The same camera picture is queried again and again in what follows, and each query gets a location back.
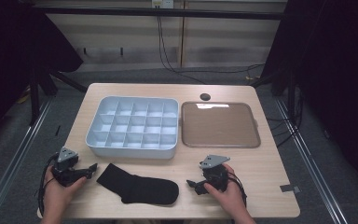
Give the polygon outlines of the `light blue divided storage box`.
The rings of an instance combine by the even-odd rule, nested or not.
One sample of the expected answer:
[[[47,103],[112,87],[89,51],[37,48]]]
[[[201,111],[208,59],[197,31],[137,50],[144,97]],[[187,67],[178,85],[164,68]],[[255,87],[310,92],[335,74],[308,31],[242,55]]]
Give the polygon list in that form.
[[[172,98],[107,96],[86,135],[100,157],[169,160],[175,154],[179,104]]]

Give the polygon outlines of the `white wall socket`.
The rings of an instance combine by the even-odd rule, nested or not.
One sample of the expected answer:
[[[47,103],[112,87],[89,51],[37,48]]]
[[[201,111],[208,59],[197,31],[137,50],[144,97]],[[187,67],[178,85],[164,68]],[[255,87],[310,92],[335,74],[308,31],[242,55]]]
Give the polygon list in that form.
[[[173,0],[151,0],[152,8],[174,9]]]

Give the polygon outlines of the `black sock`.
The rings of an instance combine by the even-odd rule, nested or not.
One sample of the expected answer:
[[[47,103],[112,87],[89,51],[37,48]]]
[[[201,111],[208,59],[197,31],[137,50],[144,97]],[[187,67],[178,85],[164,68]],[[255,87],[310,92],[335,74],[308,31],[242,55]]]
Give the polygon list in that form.
[[[171,180],[132,175],[112,163],[97,182],[117,194],[123,203],[170,205],[179,196],[179,187]]]

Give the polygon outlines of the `grey tape piece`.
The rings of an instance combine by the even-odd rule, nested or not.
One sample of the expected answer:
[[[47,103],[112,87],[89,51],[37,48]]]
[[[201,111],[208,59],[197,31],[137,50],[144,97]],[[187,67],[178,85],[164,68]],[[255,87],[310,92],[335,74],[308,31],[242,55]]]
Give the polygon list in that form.
[[[293,186],[291,184],[288,184],[288,185],[282,185],[281,186],[281,191],[282,192],[292,191],[294,194],[297,194],[297,193],[299,193],[301,191],[301,189],[298,186]]]

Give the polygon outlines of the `aluminium floor rail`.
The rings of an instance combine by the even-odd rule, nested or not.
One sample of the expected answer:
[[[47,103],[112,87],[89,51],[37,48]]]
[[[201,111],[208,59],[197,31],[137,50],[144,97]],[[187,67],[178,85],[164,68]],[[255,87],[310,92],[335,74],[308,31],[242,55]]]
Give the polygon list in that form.
[[[330,217],[335,224],[349,224],[339,203],[337,202],[335,195],[326,183],[323,174],[321,173],[315,159],[310,153],[309,147],[302,137],[300,130],[292,121],[289,120],[289,110],[284,104],[284,101],[282,99],[276,99],[275,102],[282,118],[284,119],[285,125],[290,133],[290,137],[293,139],[296,148],[302,157],[307,170],[310,173],[310,177],[315,184],[315,187],[318,190]]]
[[[49,112],[51,104],[53,102],[53,98],[49,97],[40,107],[40,116],[34,122],[33,125],[29,126],[27,129],[26,134],[21,140],[20,145],[17,148],[16,153],[14,154],[13,158],[11,159],[8,167],[6,168],[3,176],[0,179],[0,206],[3,203],[4,199],[7,196],[9,188],[11,187],[14,178],[19,171],[22,162],[26,154],[28,153],[35,137],[37,136],[41,125],[44,122],[44,119]]]

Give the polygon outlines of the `black metal stand leg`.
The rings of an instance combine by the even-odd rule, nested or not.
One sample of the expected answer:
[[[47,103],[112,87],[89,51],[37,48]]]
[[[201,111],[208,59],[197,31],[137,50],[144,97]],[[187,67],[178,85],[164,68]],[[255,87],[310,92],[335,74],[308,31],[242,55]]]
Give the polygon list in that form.
[[[41,114],[39,108],[39,88],[41,88],[47,96],[54,96],[58,92],[58,88],[55,85],[53,78],[57,78],[80,92],[86,92],[88,90],[87,87],[77,83],[58,70],[33,63],[30,72],[30,96],[32,104],[31,126],[36,123]]]

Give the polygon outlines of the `person's left hand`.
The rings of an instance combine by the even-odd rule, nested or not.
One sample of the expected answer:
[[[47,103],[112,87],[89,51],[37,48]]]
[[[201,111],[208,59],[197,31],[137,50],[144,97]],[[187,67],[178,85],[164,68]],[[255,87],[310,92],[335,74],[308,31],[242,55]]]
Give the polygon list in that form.
[[[44,197],[44,214],[64,214],[75,194],[86,183],[87,178],[81,177],[69,187],[64,187],[54,178],[51,172],[47,172],[45,175],[45,181],[47,185]]]

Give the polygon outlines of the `person's right hand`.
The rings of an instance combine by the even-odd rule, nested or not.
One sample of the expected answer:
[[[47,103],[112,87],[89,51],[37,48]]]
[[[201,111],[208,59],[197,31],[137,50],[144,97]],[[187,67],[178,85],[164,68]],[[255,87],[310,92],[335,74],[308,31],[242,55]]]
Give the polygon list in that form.
[[[223,164],[228,172],[227,189],[220,191],[212,185],[205,183],[204,187],[232,217],[239,217],[246,212],[246,206],[242,198],[239,185],[234,181],[234,170],[227,164]]]

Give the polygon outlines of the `black horizontal metal bar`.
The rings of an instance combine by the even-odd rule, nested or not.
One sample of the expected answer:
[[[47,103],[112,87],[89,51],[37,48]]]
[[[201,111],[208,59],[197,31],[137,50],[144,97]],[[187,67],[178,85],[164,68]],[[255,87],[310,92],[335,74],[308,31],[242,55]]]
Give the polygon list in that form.
[[[71,7],[71,6],[48,6],[48,5],[37,5],[34,6],[34,8],[36,10],[48,14],[217,18],[217,19],[244,19],[244,20],[272,20],[272,21],[280,21],[286,18],[286,15],[284,13],[278,13],[278,12],[165,9],[165,8],[140,8],[140,7]]]

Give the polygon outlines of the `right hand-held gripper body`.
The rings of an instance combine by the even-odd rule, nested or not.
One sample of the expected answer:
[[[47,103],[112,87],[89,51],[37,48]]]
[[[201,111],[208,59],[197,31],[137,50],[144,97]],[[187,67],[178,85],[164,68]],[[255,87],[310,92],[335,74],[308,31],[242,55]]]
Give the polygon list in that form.
[[[225,191],[227,189],[228,171],[224,166],[230,157],[208,155],[200,162],[200,169],[205,181],[218,190]]]

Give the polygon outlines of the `brown square tray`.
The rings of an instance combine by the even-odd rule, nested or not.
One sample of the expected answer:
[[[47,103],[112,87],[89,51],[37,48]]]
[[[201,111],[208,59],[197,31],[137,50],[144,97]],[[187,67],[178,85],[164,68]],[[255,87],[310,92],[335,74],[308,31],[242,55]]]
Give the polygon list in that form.
[[[245,103],[183,103],[182,140],[188,147],[261,145],[253,112]]]

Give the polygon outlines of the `dark curtain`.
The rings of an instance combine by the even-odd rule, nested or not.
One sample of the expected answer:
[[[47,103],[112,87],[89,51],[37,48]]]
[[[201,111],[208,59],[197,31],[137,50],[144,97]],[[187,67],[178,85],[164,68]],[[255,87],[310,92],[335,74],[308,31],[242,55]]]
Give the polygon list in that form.
[[[358,172],[358,0],[287,0],[262,73],[294,80]]]
[[[82,63],[45,13],[19,0],[0,0],[0,122],[30,84],[33,66],[73,72]]]

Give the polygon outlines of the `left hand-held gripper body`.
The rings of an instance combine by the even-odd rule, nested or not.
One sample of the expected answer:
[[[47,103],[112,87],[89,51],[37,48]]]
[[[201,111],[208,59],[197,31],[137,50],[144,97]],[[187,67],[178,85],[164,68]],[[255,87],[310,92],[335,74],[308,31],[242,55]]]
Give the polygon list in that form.
[[[75,170],[74,166],[78,163],[78,154],[71,149],[62,147],[58,158],[55,160],[52,168],[54,178],[64,187],[68,187],[75,183],[81,177],[85,177],[85,173],[89,169]]]

